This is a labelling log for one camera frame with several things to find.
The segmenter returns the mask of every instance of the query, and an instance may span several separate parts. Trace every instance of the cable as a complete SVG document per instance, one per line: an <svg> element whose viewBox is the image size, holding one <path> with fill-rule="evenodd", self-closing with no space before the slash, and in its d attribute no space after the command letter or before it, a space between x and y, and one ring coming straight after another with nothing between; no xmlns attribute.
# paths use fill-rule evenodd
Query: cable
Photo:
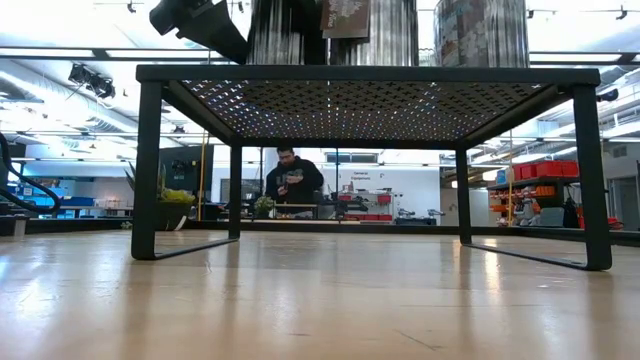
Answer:
<svg viewBox="0 0 640 360"><path fill-rule="evenodd" d="M2 135L1 132L0 132L0 148L2 149L2 162L4 166L7 168L7 170L9 170L9 172L12 173L13 175L17 176L18 179L32 185L37 189L42 190L45 194L47 194L47 196L49 196L53 200L53 206L50 208L43 208L43 207L31 205L27 202L20 200L18 197L16 197L15 195L11 194L9 191L4 190L2 188L0 188L0 195L4 196L7 200L20 206L21 208L27 209L29 211L33 211L38 214L53 214L56 211L58 211L60 209L60 205L62 204L60 202L60 198L58 198L58 195L56 195L56 193L54 193L53 191L47 189L46 187L38 184L37 182L31 179L22 176L22 174L20 174L18 171L16 171L16 169L13 168L13 165L11 165L11 155L9 154L9 142L4 137L4 135Z"/></svg>

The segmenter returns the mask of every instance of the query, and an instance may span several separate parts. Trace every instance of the table frame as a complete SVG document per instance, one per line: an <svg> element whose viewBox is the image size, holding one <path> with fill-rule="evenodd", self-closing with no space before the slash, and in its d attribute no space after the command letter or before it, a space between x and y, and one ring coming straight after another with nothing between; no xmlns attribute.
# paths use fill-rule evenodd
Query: table frame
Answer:
<svg viewBox="0 0 640 360"><path fill-rule="evenodd" d="M456 151L460 242L467 247L513 255L581 270L606 270L612 266L611 244L604 194L600 133L596 106L599 73L594 69L452 69L428 67L349 66L138 66L142 83L138 130L138 157L131 253L135 259L158 260L235 242L240 238L242 147L341 147L388 149L447 149ZM326 81L432 81L548 84L539 93L514 104L504 114L456 141L243 138L195 98L182 80L326 80ZM231 147L229 234L192 248L155 252L154 219L162 100L167 101ZM574 100L576 146L585 217L587 262L536 256L474 244L472 241L468 163L466 152L493 137L563 103Z"/></svg>

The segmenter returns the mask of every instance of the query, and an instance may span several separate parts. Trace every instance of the poster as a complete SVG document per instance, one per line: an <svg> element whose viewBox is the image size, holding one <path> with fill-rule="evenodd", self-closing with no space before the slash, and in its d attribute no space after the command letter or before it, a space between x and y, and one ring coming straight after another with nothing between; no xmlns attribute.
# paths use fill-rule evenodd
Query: poster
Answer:
<svg viewBox="0 0 640 360"><path fill-rule="evenodd" d="M369 36L370 0L324 0L321 29L325 39Z"/></svg>

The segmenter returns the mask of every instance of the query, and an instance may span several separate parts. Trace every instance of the metal cylinder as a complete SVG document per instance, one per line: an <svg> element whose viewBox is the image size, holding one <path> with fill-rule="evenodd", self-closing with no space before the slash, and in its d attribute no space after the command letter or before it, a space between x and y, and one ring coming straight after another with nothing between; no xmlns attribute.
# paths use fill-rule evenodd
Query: metal cylinder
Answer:
<svg viewBox="0 0 640 360"><path fill-rule="evenodd" d="M247 64L325 64L321 5L321 0L253 0Z"/></svg>
<svg viewBox="0 0 640 360"><path fill-rule="evenodd" d="M369 0L369 37L332 39L333 65L418 65L416 0Z"/></svg>
<svg viewBox="0 0 640 360"><path fill-rule="evenodd" d="M441 0L436 58L446 67L529 67L525 0Z"/></svg>

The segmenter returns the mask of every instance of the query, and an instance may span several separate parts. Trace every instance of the perforated metal tabletop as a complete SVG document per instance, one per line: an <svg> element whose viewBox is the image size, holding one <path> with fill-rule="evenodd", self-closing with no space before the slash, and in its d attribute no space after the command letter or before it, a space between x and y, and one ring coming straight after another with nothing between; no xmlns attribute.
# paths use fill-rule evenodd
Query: perforated metal tabletop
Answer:
<svg viewBox="0 0 640 360"><path fill-rule="evenodd" d="M138 79L168 81L167 101L223 141L245 146L453 148L529 120L569 99L571 86L599 83L599 74L567 69L140 66Z"/></svg>

